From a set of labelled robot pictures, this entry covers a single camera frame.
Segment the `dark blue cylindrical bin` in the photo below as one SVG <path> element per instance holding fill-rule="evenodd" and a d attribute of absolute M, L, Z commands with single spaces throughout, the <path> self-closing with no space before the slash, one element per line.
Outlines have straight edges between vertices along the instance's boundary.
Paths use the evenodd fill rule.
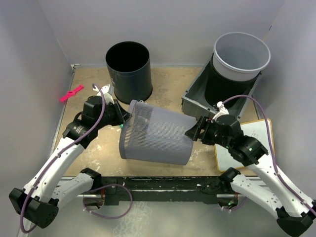
<path fill-rule="evenodd" d="M 125 104 L 132 100 L 146 101 L 153 85 L 148 49 L 134 41 L 113 45 L 105 55 L 116 98 Z"/>

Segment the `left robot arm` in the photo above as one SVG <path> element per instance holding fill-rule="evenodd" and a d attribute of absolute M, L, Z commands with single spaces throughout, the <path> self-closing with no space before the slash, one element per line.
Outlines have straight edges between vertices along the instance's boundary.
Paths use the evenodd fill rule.
<path fill-rule="evenodd" d="M 14 188 L 9 194 L 20 215 L 22 233 L 48 227 L 59 209 L 77 195 L 101 190 L 102 176 L 90 168 L 83 169 L 66 184 L 59 186 L 58 183 L 75 159 L 97 138 L 101 128 L 122 125 L 130 118 L 131 114 L 116 99 L 109 101 L 103 96 L 90 96 L 86 100 L 83 111 L 67 125 L 55 151 L 40 171 L 23 188 Z"/>

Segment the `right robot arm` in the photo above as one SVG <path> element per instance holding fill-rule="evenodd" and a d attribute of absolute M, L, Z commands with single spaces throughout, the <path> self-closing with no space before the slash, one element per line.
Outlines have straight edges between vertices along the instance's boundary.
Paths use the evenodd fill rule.
<path fill-rule="evenodd" d="M 243 133 L 232 115 L 210 120 L 201 117 L 186 136 L 206 145 L 226 148 L 233 159 L 253 171 L 267 186 L 251 182 L 240 171 L 230 167 L 220 175 L 220 189 L 235 191 L 267 210 L 279 227 L 292 237 L 302 235 L 316 219 L 316 202 L 298 189 L 278 168 L 272 154 L 256 138 Z"/>

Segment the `grey ribbed laundry basket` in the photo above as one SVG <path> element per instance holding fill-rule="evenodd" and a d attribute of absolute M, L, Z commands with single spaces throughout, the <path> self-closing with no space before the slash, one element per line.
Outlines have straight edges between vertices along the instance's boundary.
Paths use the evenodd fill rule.
<path fill-rule="evenodd" d="M 196 118 L 175 111 L 132 100 L 124 123 L 119 153 L 122 159 L 134 159 L 175 165 L 186 165 L 193 140 L 185 132 L 196 124 Z"/>

